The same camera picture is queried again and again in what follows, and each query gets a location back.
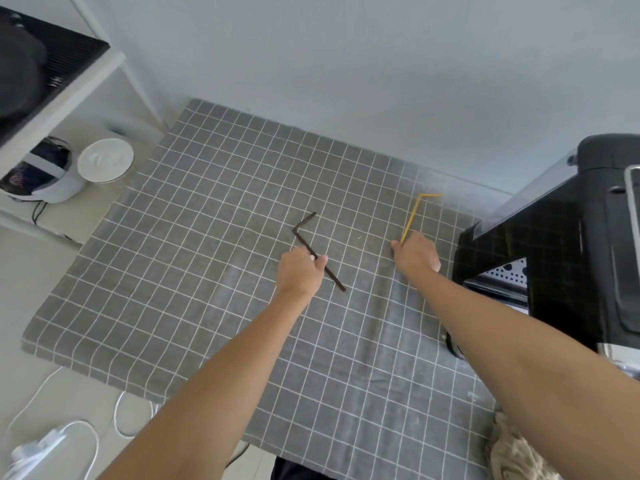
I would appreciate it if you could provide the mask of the white shelf unit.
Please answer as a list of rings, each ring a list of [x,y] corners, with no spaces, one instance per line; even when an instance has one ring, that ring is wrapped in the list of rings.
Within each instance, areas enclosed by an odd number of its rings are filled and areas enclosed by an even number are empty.
[[[124,177],[108,184],[88,183],[68,201],[44,207],[41,215],[27,203],[0,196],[1,226],[79,248],[168,129],[124,53],[84,0],[0,0],[0,6],[109,44],[105,54],[0,147],[0,177],[46,136],[59,137],[77,153],[107,138],[123,139],[133,147],[134,163]]]

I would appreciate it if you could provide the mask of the person's right hand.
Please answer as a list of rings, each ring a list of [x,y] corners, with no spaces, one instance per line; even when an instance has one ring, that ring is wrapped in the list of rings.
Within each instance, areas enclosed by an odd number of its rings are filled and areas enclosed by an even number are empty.
[[[412,232],[404,242],[404,257],[394,258],[396,268],[412,285],[438,274],[441,261],[435,243],[420,232]]]

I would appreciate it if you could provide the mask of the grey checked tablecloth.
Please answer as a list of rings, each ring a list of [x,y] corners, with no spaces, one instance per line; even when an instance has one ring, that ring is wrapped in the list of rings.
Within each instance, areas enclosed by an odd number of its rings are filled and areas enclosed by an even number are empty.
[[[193,99],[28,324],[22,349],[155,403],[272,298],[300,234],[325,278],[244,439],[343,480],[486,480],[494,400],[398,272],[400,239],[460,233],[507,194]]]

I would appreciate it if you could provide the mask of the white headset device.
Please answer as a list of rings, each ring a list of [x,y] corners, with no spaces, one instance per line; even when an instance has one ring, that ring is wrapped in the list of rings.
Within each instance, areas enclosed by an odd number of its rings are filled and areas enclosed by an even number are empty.
[[[49,136],[0,178],[0,191],[15,201],[62,203],[85,184],[71,147],[66,141]]]

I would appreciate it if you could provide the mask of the white round lid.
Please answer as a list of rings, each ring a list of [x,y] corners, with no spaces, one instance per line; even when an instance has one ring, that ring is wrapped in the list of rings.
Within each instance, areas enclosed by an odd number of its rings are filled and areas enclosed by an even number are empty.
[[[124,177],[134,163],[134,149],[123,139],[101,139],[89,145],[77,158],[81,177],[94,184],[108,184]]]

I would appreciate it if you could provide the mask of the beige fluffy fabric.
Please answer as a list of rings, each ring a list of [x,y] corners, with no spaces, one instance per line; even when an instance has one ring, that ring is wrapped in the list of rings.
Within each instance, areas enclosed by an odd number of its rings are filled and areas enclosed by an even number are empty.
[[[486,457],[492,480],[561,480],[501,408],[493,415]]]

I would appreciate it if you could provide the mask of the person's black clothing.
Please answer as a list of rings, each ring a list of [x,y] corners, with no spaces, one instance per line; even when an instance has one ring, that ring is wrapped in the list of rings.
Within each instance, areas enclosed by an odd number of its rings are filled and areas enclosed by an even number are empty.
[[[334,480],[299,463],[276,457],[270,480]]]

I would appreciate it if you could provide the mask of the white power adapter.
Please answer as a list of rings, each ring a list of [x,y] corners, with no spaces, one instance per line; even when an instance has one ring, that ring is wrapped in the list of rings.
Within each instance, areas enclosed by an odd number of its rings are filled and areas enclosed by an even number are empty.
[[[61,428],[54,428],[37,441],[18,445],[11,452],[10,466],[3,480],[25,480],[66,436]]]

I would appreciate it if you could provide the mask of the person's left forearm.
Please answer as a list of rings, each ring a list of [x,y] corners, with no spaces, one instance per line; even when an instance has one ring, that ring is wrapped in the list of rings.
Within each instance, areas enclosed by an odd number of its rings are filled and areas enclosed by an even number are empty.
[[[221,480],[314,291],[282,287],[211,357],[97,480]]]

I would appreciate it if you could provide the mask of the yellow bent straw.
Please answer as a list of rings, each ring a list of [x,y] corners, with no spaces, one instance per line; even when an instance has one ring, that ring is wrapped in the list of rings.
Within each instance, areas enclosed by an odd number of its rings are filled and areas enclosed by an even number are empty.
[[[411,210],[411,213],[407,219],[406,225],[404,227],[404,231],[403,234],[399,240],[400,244],[404,244],[409,232],[411,231],[411,227],[412,227],[412,223],[413,220],[417,214],[417,211],[419,209],[420,206],[420,202],[423,201],[424,199],[428,199],[428,198],[440,198],[443,197],[442,193],[420,193],[418,195],[416,195],[415,197],[415,201]]]

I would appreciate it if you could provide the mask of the black round object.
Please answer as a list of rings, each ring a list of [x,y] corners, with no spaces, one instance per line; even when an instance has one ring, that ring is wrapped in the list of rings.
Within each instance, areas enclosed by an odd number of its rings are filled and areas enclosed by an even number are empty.
[[[31,112],[46,89],[44,44],[23,25],[0,17],[0,120]]]

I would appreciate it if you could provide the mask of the person's right forearm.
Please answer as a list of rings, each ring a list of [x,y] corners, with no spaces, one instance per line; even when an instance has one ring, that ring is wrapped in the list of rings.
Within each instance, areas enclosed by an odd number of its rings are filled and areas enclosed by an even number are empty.
[[[640,480],[640,381],[428,267],[403,272],[508,419],[564,480]]]

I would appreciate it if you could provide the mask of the brown bent straw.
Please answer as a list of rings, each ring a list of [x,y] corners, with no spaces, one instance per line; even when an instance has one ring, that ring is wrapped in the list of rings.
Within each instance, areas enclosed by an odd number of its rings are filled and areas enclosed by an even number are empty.
[[[316,254],[315,250],[312,249],[312,247],[309,245],[307,240],[300,234],[300,229],[305,224],[307,224],[310,220],[316,217],[316,215],[317,215],[316,212],[311,212],[302,221],[300,221],[299,223],[297,223],[295,226],[292,227],[292,233],[295,236],[296,240],[308,250],[309,254],[313,259],[318,258],[318,254]],[[324,273],[334,282],[334,284],[342,292],[347,291],[347,288],[345,287],[345,285],[338,279],[338,277],[327,266],[325,266],[324,268]]]

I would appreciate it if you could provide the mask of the person's left hand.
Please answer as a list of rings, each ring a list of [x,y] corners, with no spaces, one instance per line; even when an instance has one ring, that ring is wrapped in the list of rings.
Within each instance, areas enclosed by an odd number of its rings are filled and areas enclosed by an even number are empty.
[[[319,290],[324,271],[316,270],[314,259],[308,250],[295,247],[285,252],[276,274],[276,295],[293,296],[310,301]]]

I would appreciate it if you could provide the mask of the black coffee machine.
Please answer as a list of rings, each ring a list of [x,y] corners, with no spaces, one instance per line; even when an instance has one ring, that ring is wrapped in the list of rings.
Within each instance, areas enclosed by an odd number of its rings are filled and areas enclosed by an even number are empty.
[[[640,134],[599,134],[460,234],[452,281],[640,381]]]

